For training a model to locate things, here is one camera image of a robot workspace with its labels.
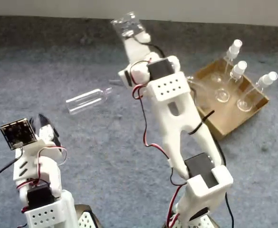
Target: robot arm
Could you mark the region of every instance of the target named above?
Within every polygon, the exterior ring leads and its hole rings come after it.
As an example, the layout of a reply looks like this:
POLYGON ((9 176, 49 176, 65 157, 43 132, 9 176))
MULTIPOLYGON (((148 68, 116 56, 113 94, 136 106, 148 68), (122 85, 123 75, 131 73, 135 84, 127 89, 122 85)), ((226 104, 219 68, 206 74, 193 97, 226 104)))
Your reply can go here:
POLYGON ((27 119, 0 127, 7 143, 19 158, 14 163, 13 180, 24 206, 29 228, 75 228, 79 225, 72 194, 62 190, 56 159, 62 156, 58 133, 40 116, 39 136, 27 119))
MULTIPOLYGON (((186 161, 183 160, 180 151, 181 131, 191 133, 201 123, 201 118, 190 95, 191 90, 187 79, 180 71, 179 60, 175 56, 153 58, 151 53, 143 51, 136 56, 139 48, 132 49, 133 46, 127 45, 126 42, 136 34, 136 27, 140 28, 141 33, 145 32, 143 26, 139 21, 136 21, 136 26, 132 23, 130 26, 126 18, 115 21, 123 21, 125 25, 123 33, 121 30, 116 30, 122 34, 130 62, 125 70, 119 72, 119 76, 128 88, 134 87, 136 84, 134 81, 137 80, 146 86, 144 95, 151 100, 153 112, 160 124, 163 148, 169 157, 168 162, 182 178, 187 180, 185 194, 176 206, 176 212, 180 214, 179 221, 185 228, 189 222, 193 223, 214 210, 223 201, 227 189, 233 183, 233 178, 222 165, 220 153, 211 133, 203 123, 193 136, 208 156, 203 158, 203 154, 200 154, 202 156, 197 155, 186 161), (136 61, 142 60, 147 62, 138 63, 135 67, 136 61), (174 104, 177 113, 172 112, 171 104, 174 104)), ((133 45, 144 48, 139 43, 133 45)))

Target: clear glass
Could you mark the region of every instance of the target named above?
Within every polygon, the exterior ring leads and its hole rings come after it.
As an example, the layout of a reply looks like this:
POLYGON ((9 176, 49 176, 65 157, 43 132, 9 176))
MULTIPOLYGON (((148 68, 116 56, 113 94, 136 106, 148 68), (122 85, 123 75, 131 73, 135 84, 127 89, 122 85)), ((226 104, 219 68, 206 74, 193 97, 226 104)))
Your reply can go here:
POLYGON ((251 111, 252 108, 262 99, 262 95, 258 90, 260 92, 263 92, 264 90, 258 82, 255 85, 248 86, 243 92, 243 95, 237 101, 237 107, 243 112, 251 111))
POLYGON ((216 100, 221 103, 228 102, 230 99, 230 95, 237 91, 242 81, 242 76, 239 79, 237 79, 233 78, 232 74, 230 73, 229 79, 225 82, 222 82, 222 86, 215 91, 216 100))
POLYGON ((190 85, 191 90, 193 91, 193 99, 195 105, 202 109, 207 109, 210 106, 209 97, 210 92, 213 91, 204 85, 203 83, 194 79, 193 76, 186 77, 190 85))
POLYGON ((68 111, 71 115, 74 115, 88 108, 100 105, 107 100, 111 92, 112 88, 107 88, 106 90, 95 89, 66 100, 68 111))
POLYGON ((224 61, 225 70, 222 73, 221 71, 218 70, 218 67, 217 67, 217 69, 215 70, 216 73, 211 75, 212 82, 222 83, 224 81, 225 77, 229 77, 228 66, 229 66, 229 64, 233 65, 233 60, 229 59, 227 56, 225 56, 218 60, 218 62, 221 62, 221 61, 224 61))

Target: glass bottle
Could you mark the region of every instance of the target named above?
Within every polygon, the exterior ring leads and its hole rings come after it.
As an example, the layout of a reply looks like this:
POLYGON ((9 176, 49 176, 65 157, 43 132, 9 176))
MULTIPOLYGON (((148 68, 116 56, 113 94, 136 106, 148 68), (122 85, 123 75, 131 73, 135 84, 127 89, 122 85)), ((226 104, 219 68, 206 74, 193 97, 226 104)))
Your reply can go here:
POLYGON ((222 82, 221 88, 215 91, 215 98, 221 103, 228 102, 230 94, 234 93, 243 81, 242 75, 247 68, 247 62, 240 61, 230 72, 230 77, 222 82))
POLYGON ((95 89, 88 93, 68 99, 66 100, 68 111, 71 115, 74 115, 90 107, 102 104, 107 100, 108 95, 111 92, 111 87, 106 90, 95 89))
MULTIPOLYGON (((233 44, 227 50, 226 55, 221 59, 221 61, 224 61, 224 65, 225 65, 225 70, 223 72, 224 76, 227 75, 229 64, 232 65, 233 60, 237 58, 241 46, 242 46, 242 41, 240 39, 234 40, 233 44)), ((222 73, 219 70, 216 70, 216 73, 211 75, 211 80, 216 83, 221 83, 224 79, 222 78, 222 73)))
POLYGON ((248 88, 243 92, 243 95, 237 101, 237 107, 243 112, 249 112, 255 107, 259 101, 263 98, 262 93, 265 88, 276 81, 278 75, 276 72, 272 71, 268 74, 260 77, 260 79, 254 84, 248 86, 248 88))

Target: cardboard box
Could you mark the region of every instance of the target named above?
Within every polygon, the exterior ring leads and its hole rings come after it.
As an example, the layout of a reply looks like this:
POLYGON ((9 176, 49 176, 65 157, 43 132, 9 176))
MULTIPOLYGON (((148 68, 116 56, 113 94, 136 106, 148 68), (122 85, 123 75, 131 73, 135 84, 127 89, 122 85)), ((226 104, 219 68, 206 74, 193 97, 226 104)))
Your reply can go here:
MULTIPOLYGON (((239 86, 238 90, 235 93, 230 95, 230 100, 226 103, 220 103, 215 99, 215 90, 219 88, 220 84, 215 83, 211 80, 213 74, 224 75, 226 68, 226 62, 223 59, 216 60, 211 64, 207 65, 205 68, 200 69, 193 75, 194 81, 205 86, 207 90, 201 90, 199 87, 196 87, 198 105, 199 97, 205 99, 208 97, 209 102, 208 106, 197 107, 201 117, 206 116, 210 111, 215 110, 215 113, 211 115, 207 120, 206 124, 209 127, 211 133, 216 137, 217 140, 224 138, 230 132, 235 130, 241 124, 246 122, 249 118, 255 115, 259 110, 269 102, 269 99, 258 90, 256 90, 260 96, 262 96, 261 101, 249 112, 243 112, 238 109, 237 101, 240 98, 243 91, 253 83, 245 75, 243 76, 243 82, 239 86)), ((227 65, 227 72, 230 72, 233 68, 233 65, 227 65)))

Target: black wire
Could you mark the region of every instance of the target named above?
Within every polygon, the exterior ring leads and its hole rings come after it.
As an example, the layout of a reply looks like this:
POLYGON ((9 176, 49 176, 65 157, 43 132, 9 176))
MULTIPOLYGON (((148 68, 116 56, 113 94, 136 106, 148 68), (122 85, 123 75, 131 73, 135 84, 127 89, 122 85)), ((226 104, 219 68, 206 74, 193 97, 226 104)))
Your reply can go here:
POLYGON ((18 226, 17 228, 23 228, 23 227, 26 227, 27 224, 23 225, 23 226, 18 226))
POLYGON ((21 155, 18 158, 13 159, 12 161, 10 161, 7 165, 5 165, 1 170, 0 170, 0 174, 5 171, 7 168, 9 168, 11 165, 13 165, 18 159, 21 158, 21 156, 23 155, 23 148, 20 149, 21 151, 21 155))
MULTIPOLYGON (((226 159, 225 159, 224 153, 222 151, 222 148, 221 148, 219 142, 217 141, 217 139, 215 138, 215 136, 213 134, 211 136, 213 137, 213 140, 216 144, 216 147, 217 147, 217 149, 218 149, 218 151, 219 151, 219 153, 222 157, 223 164, 226 166, 226 159)), ((232 228, 234 228, 234 216, 233 216, 232 210, 230 209, 230 204, 229 204, 229 199, 228 199, 228 194, 227 193, 225 193, 225 202, 226 202, 226 206, 228 207, 228 210, 229 210, 229 213, 230 213, 230 218, 232 220, 232 228)))
POLYGON ((195 134, 199 128, 202 126, 202 124, 206 121, 207 118, 209 118, 215 111, 212 110, 210 113, 208 113, 205 117, 202 118, 200 124, 198 124, 198 126, 192 131, 192 132, 189 132, 188 134, 189 135, 192 135, 192 134, 195 134))
POLYGON ((171 176, 170 176, 170 181, 171 181, 172 185, 174 185, 174 186, 182 186, 182 185, 186 184, 186 182, 184 182, 182 184, 176 184, 176 183, 173 182, 172 177, 173 177, 173 168, 172 168, 172 173, 171 173, 171 176))
MULTIPOLYGON (((142 102, 142 99, 139 99, 140 100, 140 104, 141 104, 141 108, 142 108, 142 112, 143 112, 143 116, 144 116, 144 121, 145 121, 145 130, 147 131, 147 119, 146 119, 146 115, 145 115, 145 110, 144 110, 144 106, 143 106, 143 102, 142 102)), ((169 159, 169 157, 167 156, 167 154, 166 153, 164 153, 163 151, 161 151, 164 155, 165 155, 165 157, 166 157, 166 159, 169 159)))
POLYGON ((159 48, 157 45, 151 44, 151 43, 143 43, 143 42, 140 42, 135 36, 132 36, 132 37, 133 37, 134 40, 137 41, 139 44, 146 45, 146 46, 151 46, 151 47, 154 47, 155 49, 157 49, 157 50, 160 52, 162 58, 165 58, 165 57, 166 57, 165 54, 164 54, 164 52, 162 51, 162 49, 159 48))

